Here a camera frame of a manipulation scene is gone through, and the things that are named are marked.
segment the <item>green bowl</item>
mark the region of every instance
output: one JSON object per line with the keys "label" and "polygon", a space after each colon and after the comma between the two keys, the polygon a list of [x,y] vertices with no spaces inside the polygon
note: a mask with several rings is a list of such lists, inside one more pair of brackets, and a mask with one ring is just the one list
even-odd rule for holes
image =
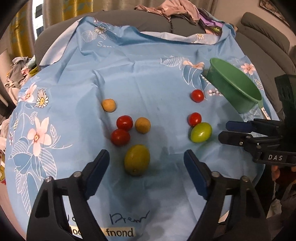
{"label": "green bowl", "polygon": [[218,58],[211,58],[210,64],[208,81],[224,95],[238,113],[246,113],[256,104],[260,109],[263,107],[259,89],[244,72]]}

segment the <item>picture frame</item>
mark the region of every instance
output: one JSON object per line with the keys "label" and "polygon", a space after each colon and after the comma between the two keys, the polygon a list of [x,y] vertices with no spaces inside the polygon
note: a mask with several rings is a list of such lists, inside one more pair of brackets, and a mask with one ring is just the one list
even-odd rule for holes
{"label": "picture frame", "polygon": [[286,19],[283,17],[281,12],[275,7],[275,5],[270,0],[260,0],[259,6],[266,11],[270,12],[272,15],[276,16],[279,20],[289,26]]}

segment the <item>human hand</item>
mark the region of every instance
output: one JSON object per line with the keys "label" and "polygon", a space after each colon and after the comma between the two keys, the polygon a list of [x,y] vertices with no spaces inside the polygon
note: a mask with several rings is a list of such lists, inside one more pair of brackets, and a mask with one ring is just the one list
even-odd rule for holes
{"label": "human hand", "polygon": [[[296,172],[296,167],[291,167],[291,171]],[[281,171],[279,169],[279,166],[271,166],[271,177],[273,181],[278,179],[280,174],[281,174]]]}

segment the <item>metal screw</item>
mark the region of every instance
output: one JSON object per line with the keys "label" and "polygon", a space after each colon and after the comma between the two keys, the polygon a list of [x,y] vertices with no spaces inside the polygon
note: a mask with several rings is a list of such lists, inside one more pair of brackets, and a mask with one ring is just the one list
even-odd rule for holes
{"label": "metal screw", "polygon": [[219,172],[212,172],[212,177],[219,177],[220,176],[220,173]]}
{"label": "metal screw", "polygon": [[80,176],[81,176],[81,172],[74,172],[74,173],[73,173],[73,176],[74,176],[74,177],[80,177]]}
{"label": "metal screw", "polygon": [[48,183],[48,182],[50,182],[52,180],[52,177],[46,177],[45,178],[45,181]]}
{"label": "metal screw", "polygon": [[242,180],[247,183],[249,181],[249,178],[247,176],[242,176]]}

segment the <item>small yellow fruit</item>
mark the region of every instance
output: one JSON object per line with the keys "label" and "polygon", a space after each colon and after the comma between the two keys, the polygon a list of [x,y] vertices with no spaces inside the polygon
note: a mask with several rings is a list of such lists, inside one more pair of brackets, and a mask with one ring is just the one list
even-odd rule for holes
{"label": "small yellow fruit", "polygon": [[116,110],[116,103],[113,99],[105,99],[102,101],[104,111],[113,112]]}
{"label": "small yellow fruit", "polygon": [[141,176],[150,163],[150,153],[146,146],[132,146],[124,158],[124,168],[132,176]]}
{"label": "small yellow fruit", "polygon": [[147,118],[140,117],[135,122],[135,128],[139,133],[146,134],[147,132],[150,131],[151,123]]}

